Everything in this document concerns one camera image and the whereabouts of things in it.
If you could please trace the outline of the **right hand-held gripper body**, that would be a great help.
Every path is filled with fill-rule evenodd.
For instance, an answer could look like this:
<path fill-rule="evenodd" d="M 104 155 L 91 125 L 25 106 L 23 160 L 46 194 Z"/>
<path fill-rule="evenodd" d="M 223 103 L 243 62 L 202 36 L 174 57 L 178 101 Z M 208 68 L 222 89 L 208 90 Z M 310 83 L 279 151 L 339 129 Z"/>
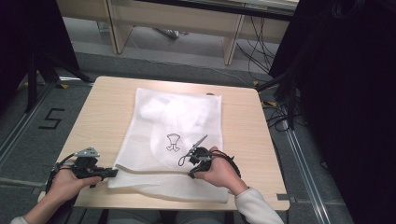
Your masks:
<path fill-rule="evenodd" d="M 207 135 L 204 135 L 200 140 L 193 144 L 186 155 L 189 162 L 194 165 L 191 169 L 192 172 L 206 172 L 211 167 L 212 153 L 205 147 L 201 147 L 201 144 L 206 138 Z"/>

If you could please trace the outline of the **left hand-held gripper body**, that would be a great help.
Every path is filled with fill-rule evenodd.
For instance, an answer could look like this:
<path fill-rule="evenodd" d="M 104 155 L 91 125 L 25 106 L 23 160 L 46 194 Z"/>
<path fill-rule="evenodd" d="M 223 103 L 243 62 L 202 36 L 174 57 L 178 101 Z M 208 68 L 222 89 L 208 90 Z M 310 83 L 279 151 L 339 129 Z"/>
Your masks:
<path fill-rule="evenodd" d="M 72 171 L 78 179 L 100 176 L 105 178 L 103 169 L 96 166 L 99 153 L 93 147 L 87 147 L 75 153 L 75 160 Z"/>

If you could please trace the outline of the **white mesh laundry bag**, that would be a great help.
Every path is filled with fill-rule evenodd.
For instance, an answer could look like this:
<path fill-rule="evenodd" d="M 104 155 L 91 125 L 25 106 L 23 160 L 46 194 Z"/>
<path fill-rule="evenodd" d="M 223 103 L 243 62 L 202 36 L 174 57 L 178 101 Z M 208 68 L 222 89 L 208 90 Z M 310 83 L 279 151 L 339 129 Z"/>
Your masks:
<path fill-rule="evenodd" d="M 153 197 L 227 203 L 229 193 L 189 176 L 194 144 L 222 148 L 222 98 L 139 88 L 134 113 L 114 167 L 111 189 L 131 188 Z"/>

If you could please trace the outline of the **person's right hand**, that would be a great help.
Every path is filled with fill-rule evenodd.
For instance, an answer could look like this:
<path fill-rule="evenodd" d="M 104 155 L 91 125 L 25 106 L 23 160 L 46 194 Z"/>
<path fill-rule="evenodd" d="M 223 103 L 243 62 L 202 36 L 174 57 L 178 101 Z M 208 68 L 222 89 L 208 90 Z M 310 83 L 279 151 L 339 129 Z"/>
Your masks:
<path fill-rule="evenodd" d="M 238 195 L 248 188 L 246 183 L 238 176 L 234 168 L 225 159 L 219 157 L 219 149 L 209 149 L 215 156 L 212 158 L 211 167 L 206 172 L 196 174 L 196 178 L 216 186 L 228 189 L 233 195 Z"/>

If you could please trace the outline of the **person's left hand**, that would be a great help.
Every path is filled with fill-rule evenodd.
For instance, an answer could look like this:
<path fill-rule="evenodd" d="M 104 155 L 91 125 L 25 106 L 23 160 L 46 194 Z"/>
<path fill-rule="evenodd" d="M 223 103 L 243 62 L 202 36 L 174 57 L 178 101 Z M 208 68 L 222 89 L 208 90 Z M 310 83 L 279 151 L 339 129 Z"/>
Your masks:
<path fill-rule="evenodd" d="M 99 176 L 78 179 L 71 168 L 64 166 L 52 180 L 47 196 L 58 204 L 65 203 L 79 194 L 85 187 L 101 182 Z"/>

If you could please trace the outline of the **white garment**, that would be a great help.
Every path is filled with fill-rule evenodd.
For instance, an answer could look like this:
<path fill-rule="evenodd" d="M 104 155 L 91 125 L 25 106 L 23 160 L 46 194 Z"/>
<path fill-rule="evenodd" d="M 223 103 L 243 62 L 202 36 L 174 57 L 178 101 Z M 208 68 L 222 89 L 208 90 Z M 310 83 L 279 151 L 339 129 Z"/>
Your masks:
<path fill-rule="evenodd" d="M 179 158 L 204 135 L 203 147 L 222 147 L 221 98 L 160 94 L 139 108 L 151 132 L 150 149 L 164 170 L 179 171 Z"/>

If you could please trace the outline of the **grey power strip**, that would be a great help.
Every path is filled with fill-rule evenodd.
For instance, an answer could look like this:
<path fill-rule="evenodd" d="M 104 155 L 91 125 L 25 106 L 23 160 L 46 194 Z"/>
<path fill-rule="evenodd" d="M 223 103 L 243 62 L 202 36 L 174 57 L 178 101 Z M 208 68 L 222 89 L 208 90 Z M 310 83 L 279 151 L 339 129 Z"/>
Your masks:
<path fill-rule="evenodd" d="M 171 40 L 177 40 L 179 39 L 182 35 L 187 35 L 188 32 L 180 32 L 177 30 L 170 30 L 170 29 L 158 29 L 155 28 L 155 31 L 160 33 L 161 35 L 166 36 L 167 38 Z"/>

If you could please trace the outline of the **light wooden bench desk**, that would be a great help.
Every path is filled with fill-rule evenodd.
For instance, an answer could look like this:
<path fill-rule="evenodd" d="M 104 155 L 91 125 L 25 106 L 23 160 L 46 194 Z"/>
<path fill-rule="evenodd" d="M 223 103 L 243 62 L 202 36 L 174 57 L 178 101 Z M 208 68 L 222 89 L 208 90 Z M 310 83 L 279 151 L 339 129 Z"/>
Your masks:
<path fill-rule="evenodd" d="M 224 63 L 238 39 L 280 43 L 300 0 L 56 0 L 68 18 L 106 22 L 113 52 L 122 53 L 135 26 L 216 35 Z"/>

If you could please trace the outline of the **black curtain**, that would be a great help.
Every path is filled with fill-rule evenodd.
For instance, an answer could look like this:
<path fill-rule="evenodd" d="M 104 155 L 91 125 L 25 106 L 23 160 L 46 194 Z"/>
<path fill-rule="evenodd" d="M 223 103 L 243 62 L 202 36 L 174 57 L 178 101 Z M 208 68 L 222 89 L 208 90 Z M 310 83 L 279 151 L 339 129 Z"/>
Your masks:
<path fill-rule="evenodd" d="M 62 67 L 88 81 L 78 61 L 56 0 L 0 0 L 0 109 L 26 74 L 40 71 L 48 82 Z"/>
<path fill-rule="evenodd" d="M 300 0 L 270 74 L 355 224 L 396 224 L 396 0 Z"/>

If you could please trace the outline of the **metal floor rail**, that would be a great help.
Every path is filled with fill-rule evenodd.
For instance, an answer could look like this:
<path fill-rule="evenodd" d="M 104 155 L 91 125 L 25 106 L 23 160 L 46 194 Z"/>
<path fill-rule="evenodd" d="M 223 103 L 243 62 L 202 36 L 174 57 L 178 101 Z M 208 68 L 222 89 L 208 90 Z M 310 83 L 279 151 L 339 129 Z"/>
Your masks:
<path fill-rule="evenodd" d="M 52 92 L 52 90 L 53 87 L 50 85 L 45 86 L 42 89 L 42 91 L 38 94 L 38 99 L 35 105 L 32 106 L 28 112 L 23 113 L 14 129 L 0 145 L 0 169 L 4 166 L 8 157 L 10 156 L 16 145 L 19 143 L 32 121 L 35 119 L 36 115 L 38 114 L 39 110 L 43 105 L 43 102 Z"/>
<path fill-rule="evenodd" d="M 304 182 L 307 195 L 312 204 L 313 210 L 318 220 L 318 224 L 332 224 L 328 209 L 322 200 L 316 182 L 310 172 L 304 153 L 302 151 L 300 142 L 294 130 L 287 130 L 287 137 L 290 142 L 290 147 L 294 158 L 297 162 L 299 172 Z"/>

